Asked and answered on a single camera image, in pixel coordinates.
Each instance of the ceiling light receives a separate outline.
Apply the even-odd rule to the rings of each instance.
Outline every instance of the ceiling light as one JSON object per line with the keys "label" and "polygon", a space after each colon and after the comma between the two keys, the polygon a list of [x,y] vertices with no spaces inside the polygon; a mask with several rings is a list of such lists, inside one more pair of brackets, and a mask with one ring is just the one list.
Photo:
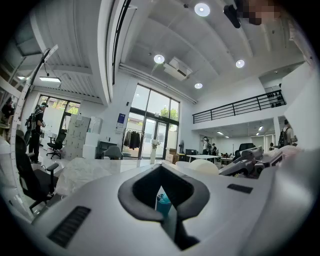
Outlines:
{"label": "ceiling light", "polygon": [[153,60],[155,63],[161,64],[165,62],[165,57],[163,57],[161,54],[157,54],[154,56]]}
{"label": "ceiling light", "polygon": [[57,77],[40,76],[39,78],[41,81],[61,83],[61,80]]}
{"label": "ceiling light", "polygon": [[196,88],[196,89],[201,89],[202,88],[202,83],[196,83],[195,85],[194,85],[194,88]]}
{"label": "ceiling light", "polygon": [[29,77],[26,78],[25,76],[18,76],[18,78],[19,78],[20,80],[24,80],[24,79],[27,79],[27,80],[28,80],[28,79],[29,79]]}
{"label": "ceiling light", "polygon": [[245,61],[244,60],[242,60],[242,59],[239,59],[237,62],[236,62],[236,67],[237,68],[242,68],[244,65],[245,65]]}
{"label": "ceiling light", "polygon": [[194,11],[199,16],[205,17],[210,14],[210,7],[208,5],[206,5],[205,3],[200,2],[195,5]]}

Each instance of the ceiling track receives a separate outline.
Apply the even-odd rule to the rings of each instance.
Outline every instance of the ceiling track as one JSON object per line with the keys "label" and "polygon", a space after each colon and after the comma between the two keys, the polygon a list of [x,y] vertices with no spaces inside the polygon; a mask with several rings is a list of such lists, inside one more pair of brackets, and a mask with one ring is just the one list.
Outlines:
{"label": "ceiling track", "polygon": [[183,99],[191,102],[192,104],[196,104],[198,103],[195,99],[189,97],[188,95],[184,94],[183,92],[175,89],[174,87],[172,87],[171,85],[163,82],[162,80],[152,76],[152,75],[149,75],[143,71],[140,71],[134,67],[131,67],[131,66],[128,66],[126,64],[123,64],[123,63],[120,63],[119,65],[119,69],[120,70],[123,70],[123,71],[126,71],[127,73],[130,73],[132,75],[135,75],[136,77],[139,77],[139,78],[142,78],[144,80],[147,80],[147,81],[150,81],[156,85],[159,85],[161,87],[164,87],[172,92],[174,92],[175,94],[179,95],[180,97],[182,97]]}

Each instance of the sign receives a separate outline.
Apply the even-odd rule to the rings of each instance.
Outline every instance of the sign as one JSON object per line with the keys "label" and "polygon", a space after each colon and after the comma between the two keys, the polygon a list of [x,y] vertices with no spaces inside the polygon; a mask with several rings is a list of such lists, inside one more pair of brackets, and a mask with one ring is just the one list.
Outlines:
{"label": "sign", "polygon": [[126,118],[126,115],[120,113],[119,117],[118,117],[118,121],[116,122],[116,127],[123,128],[124,127],[125,118]]}

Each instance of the black railing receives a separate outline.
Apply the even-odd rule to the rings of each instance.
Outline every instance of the black railing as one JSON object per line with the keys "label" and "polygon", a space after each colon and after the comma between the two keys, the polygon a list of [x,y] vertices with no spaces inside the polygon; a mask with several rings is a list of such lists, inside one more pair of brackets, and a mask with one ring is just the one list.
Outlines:
{"label": "black railing", "polygon": [[281,90],[276,90],[193,114],[193,123],[212,121],[283,105],[286,105],[286,102]]}

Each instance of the hanging clothes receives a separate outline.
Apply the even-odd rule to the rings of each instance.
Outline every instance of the hanging clothes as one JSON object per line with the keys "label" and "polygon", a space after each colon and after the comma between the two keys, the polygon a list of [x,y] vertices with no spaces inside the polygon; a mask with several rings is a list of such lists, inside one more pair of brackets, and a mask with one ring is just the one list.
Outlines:
{"label": "hanging clothes", "polygon": [[130,149],[135,150],[135,148],[140,147],[140,134],[138,132],[131,132],[131,138],[130,138]]}
{"label": "hanging clothes", "polygon": [[126,146],[126,147],[129,147],[129,146],[130,146],[130,140],[131,140],[131,131],[128,130],[128,131],[126,132],[123,145]]}

